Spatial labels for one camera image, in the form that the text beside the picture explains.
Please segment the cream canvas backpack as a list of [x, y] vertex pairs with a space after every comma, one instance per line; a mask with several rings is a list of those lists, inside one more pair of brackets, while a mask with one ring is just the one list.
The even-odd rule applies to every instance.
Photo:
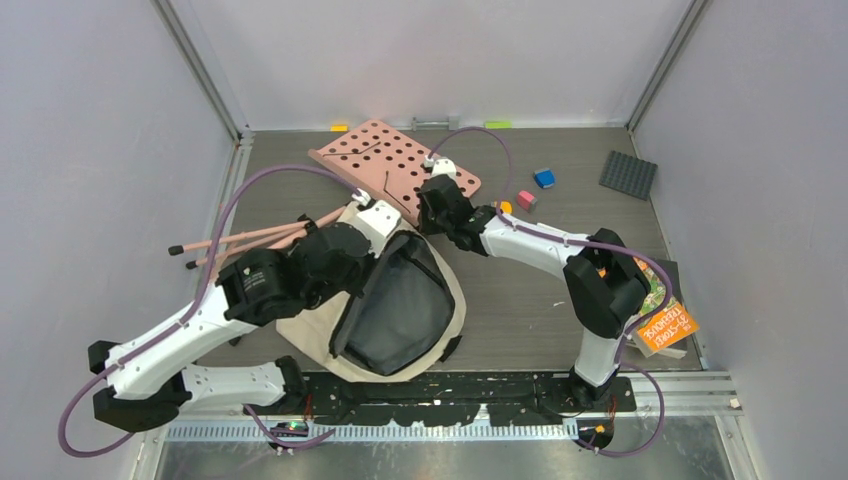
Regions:
[[452, 268], [422, 235], [402, 229], [385, 245], [362, 296], [341, 292], [277, 320], [275, 329], [345, 381], [396, 383], [452, 354], [466, 311]]

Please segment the orange treehouse book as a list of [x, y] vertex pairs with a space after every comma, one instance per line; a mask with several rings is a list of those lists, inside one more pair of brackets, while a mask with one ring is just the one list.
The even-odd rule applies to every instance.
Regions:
[[687, 311], [684, 303], [680, 305], [675, 300], [672, 291], [668, 304], [650, 320], [640, 324], [627, 340], [624, 351], [638, 351], [645, 358], [661, 355], [661, 350], [685, 337], [689, 339], [699, 329], [699, 324]]

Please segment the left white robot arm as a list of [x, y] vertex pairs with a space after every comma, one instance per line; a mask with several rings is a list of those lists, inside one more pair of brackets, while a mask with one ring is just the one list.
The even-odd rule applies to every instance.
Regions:
[[360, 293], [386, 240], [369, 226], [338, 222], [285, 249], [252, 249], [222, 269], [199, 299], [145, 335], [124, 344], [96, 342], [90, 365], [108, 385], [93, 396], [95, 418], [136, 433], [191, 410], [241, 404], [298, 412], [307, 389], [291, 357], [253, 367], [199, 366], [197, 360], [340, 292]]

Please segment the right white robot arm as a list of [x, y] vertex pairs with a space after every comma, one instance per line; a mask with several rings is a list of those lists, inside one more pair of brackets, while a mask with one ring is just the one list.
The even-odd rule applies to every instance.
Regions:
[[578, 408], [596, 410], [611, 395], [626, 327], [641, 311], [650, 283], [621, 238], [609, 229], [571, 234], [475, 207], [447, 175], [426, 180], [417, 193], [418, 223], [426, 235], [443, 234], [458, 249], [509, 259], [564, 282], [583, 327], [567, 392]]

